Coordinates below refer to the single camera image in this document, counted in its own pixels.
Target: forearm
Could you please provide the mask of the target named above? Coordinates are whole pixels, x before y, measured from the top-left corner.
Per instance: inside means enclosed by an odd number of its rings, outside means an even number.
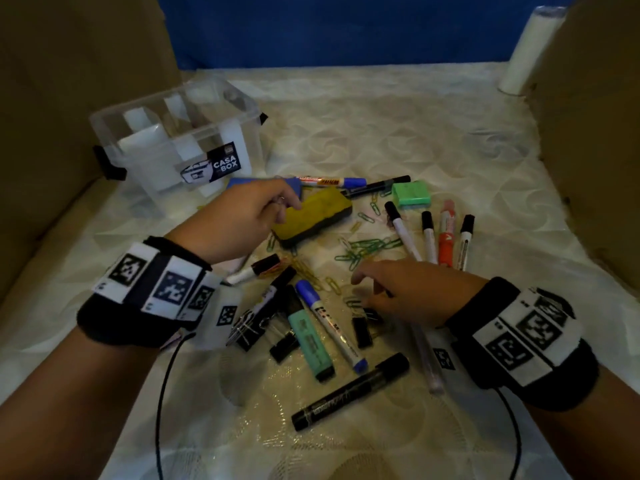
[[[640,397],[605,367],[571,411],[527,409],[573,478],[640,478]]]
[[[0,477],[98,478],[156,356],[72,330],[0,406]]]

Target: blue backdrop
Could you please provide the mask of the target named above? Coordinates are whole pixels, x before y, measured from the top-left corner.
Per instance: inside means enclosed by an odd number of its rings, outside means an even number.
[[[573,0],[158,0],[178,66],[505,61],[537,5]]]

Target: left hand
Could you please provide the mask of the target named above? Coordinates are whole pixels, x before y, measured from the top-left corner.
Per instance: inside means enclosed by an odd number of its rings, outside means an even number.
[[[210,264],[250,254],[300,199],[282,179],[234,185],[165,237]]]

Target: paper towel roll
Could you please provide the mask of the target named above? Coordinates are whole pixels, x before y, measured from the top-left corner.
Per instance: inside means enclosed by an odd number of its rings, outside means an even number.
[[[520,35],[498,89],[503,93],[520,96],[534,67],[564,22],[566,8],[538,6]]]

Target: hand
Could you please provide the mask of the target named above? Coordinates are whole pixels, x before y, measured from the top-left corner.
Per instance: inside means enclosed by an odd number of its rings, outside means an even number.
[[[287,207],[301,204],[282,179],[234,185],[165,237],[215,264],[250,254],[284,222]]]
[[[363,300],[363,306],[383,317],[434,327],[443,325],[487,282],[475,274],[409,259],[365,261],[354,271],[351,284],[365,277],[374,280],[374,294]]]

